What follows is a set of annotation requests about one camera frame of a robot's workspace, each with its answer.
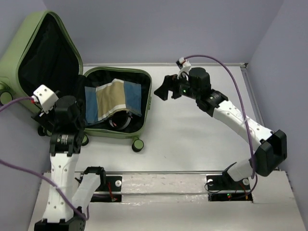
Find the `blue tan cloth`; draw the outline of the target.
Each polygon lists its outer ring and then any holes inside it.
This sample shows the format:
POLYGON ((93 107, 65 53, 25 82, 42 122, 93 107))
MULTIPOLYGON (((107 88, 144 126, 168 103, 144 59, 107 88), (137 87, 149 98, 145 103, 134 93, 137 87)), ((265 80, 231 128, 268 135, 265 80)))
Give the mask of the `blue tan cloth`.
POLYGON ((85 87, 86 122, 97 124, 120 111, 141 112, 141 84, 114 79, 98 87, 85 87))

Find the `black white headphones with cable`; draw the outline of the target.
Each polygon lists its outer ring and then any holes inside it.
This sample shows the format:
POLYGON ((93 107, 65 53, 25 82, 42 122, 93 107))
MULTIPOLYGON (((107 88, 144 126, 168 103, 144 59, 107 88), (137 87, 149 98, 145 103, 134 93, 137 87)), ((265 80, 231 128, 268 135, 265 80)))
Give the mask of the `black white headphones with cable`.
POLYGON ((116 112, 108 120, 108 125, 112 130, 122 131, 126 129, 133 119, 133 115, 129 111, 116 112))

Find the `green hard-shell suitcase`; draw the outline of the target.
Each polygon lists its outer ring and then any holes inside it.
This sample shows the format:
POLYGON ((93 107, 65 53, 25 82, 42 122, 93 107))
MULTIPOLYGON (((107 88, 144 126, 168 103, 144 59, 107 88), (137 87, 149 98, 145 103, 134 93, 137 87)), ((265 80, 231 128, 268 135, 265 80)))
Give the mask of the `green hard-shell suitcase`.
POLYGON ((0 61, 0 91, 14 97, 33 94, 45 85, 61 95, 85 99, 85 87, 98 87, 114 79, 141 84, 142 116, 130 125, 112 130, 108 120, 86 124, 86 135, 132 139, 132 149, 144 148, 140 135, 151 104, 151 76, 144 70, 99 66, 84 73, 81 56, 62 20, 52 11, 34 12, 22 22, 0 61))

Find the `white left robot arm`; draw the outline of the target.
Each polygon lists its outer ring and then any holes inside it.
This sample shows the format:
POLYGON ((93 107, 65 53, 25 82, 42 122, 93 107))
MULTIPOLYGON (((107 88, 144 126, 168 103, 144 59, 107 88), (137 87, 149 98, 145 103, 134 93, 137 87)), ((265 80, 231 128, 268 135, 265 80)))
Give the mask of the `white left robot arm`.
POLYGON ((53 105, 54 128, 50 140, 51 186, 36 231, 83 231, 90 218, 89 204, 96 190, 106 186, 103 167, 88 167, 74 189, 75 169, 84 138, 82 106, 74 96, 53 105))

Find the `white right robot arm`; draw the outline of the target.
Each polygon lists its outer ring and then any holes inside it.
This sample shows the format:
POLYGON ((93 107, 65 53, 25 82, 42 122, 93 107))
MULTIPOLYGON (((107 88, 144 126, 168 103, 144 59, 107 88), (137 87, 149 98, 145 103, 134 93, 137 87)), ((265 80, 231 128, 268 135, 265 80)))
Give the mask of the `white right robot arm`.
POLYGON ((287 136, 258 124, 235 107, 227 96, 211 87, 210 75, 201 67, 188 73, 167 75, 154 94, 163 101, 172 92, 172 99, 186 96, 194 99, 199 109, 222 122, 242 137, 253 150, 250 159, 235 162, 227 167, 219 179, 225 188, 234 188, 239 181, 253 173, 267 177, 287 158, 287 136))

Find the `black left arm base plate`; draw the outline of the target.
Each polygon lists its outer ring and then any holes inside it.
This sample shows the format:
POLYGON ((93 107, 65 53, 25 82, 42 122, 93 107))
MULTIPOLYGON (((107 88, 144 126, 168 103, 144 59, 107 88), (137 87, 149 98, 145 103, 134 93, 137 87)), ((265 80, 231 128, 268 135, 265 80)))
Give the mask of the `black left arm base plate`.
POLYGON ((106 183, 101 184, 94 192, 92 203, 120 203, 122 202, 122 176, 107 175, 106 183))

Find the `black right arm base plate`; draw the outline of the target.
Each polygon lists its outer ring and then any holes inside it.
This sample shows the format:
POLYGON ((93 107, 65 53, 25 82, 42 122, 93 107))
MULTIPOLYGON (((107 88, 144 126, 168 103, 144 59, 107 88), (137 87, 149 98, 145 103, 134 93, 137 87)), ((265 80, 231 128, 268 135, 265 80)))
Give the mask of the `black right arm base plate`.
POLYGON ((252 202, 251 185, 248 178, 235 182, 223 182, 222 175, 207 175, 204 186, 210 202, 252 202))

